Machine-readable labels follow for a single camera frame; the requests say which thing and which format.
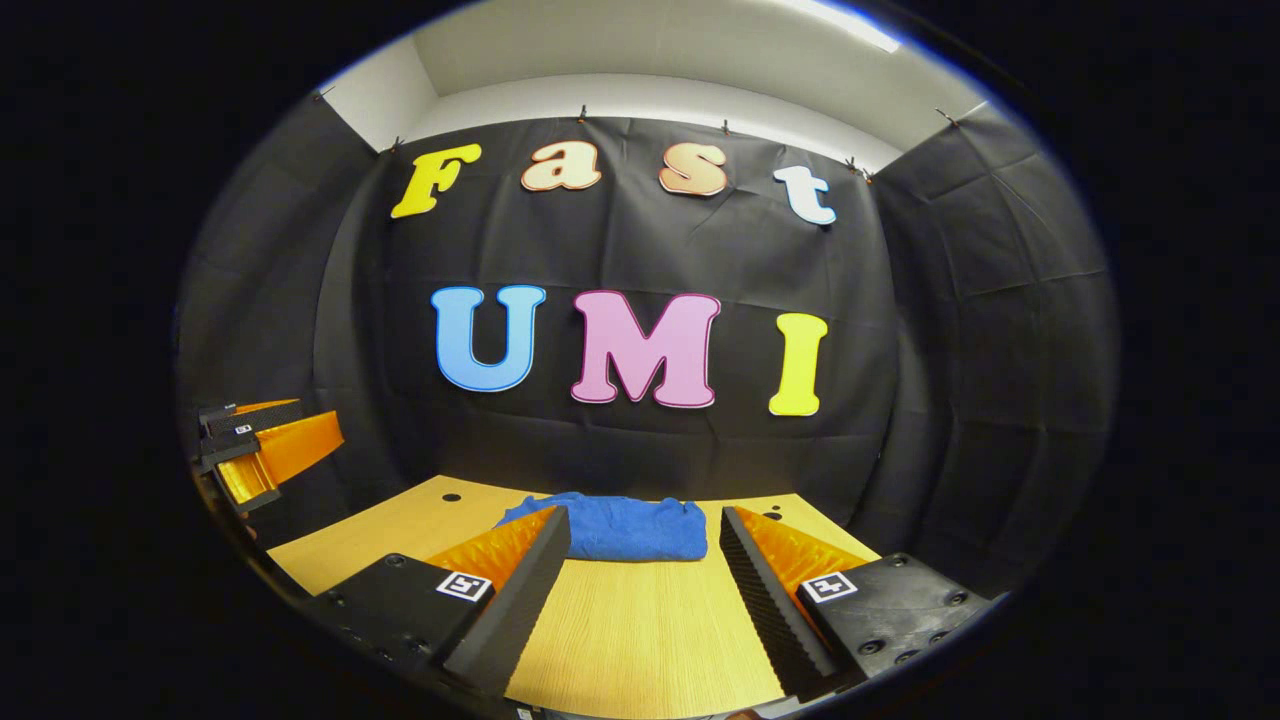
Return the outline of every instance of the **white wall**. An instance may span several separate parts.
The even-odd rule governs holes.
[[[320,91],[328,91],[324,99],[329,105],[379,152],[397,136],[404,137],[436,101],[408,35],[352,65]]]
[[[713,128],[728,119],[730,132],[835,160],[852,155],[859,168],[870,172],[902,154],[863,131],[776,97],[709,82],[639,74],[553,76],[457,92],[430,104],[416,123],[398,133],[404,140],[420,140],[507,120],[577,117],[582,105],[588,117],[652,118]]]

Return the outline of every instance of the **ceiling light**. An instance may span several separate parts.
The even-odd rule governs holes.
[[[820,0],[772,0],[776,4],[786,5],[792,10],[805,13],[819,20],[842,28],[850,35],[870,42],[886,53],[897,50],[902,44],[881,32],[869,20],[855,13],[851,8],[828,4]]]

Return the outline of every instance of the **letter m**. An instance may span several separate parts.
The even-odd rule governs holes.
[[[667,304],[653,332],[645,336],[621,292],[596,290],[579,295],[582,313],[582,378],[570,395],[581,402],[612,402],[618,388],[609,382],[609,361],[627,397],[637,402],[666,365],[663,382],[653,392],[659,405],[707,407],[716,392],[707,384],[707,351],[712,320],[721,305],[707,295],[677,295]]]

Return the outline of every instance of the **folded towel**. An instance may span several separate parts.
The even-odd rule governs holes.
[[[580,492],[543,500],[530,496],[507,510],[498,525],[553,505],[568,510],[568,557],[645,562],[707,556],[703,510],[692,502],[681,503],[669,497],[654,503],[630,497],[589,497]]]

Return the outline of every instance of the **ceiling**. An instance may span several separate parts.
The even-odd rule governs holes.
[[[771,95],[909,150],[984,97],[904,41],[886,53],[796,0],[486,0],[413,33],[439,96],[544,76],[636,73]]]

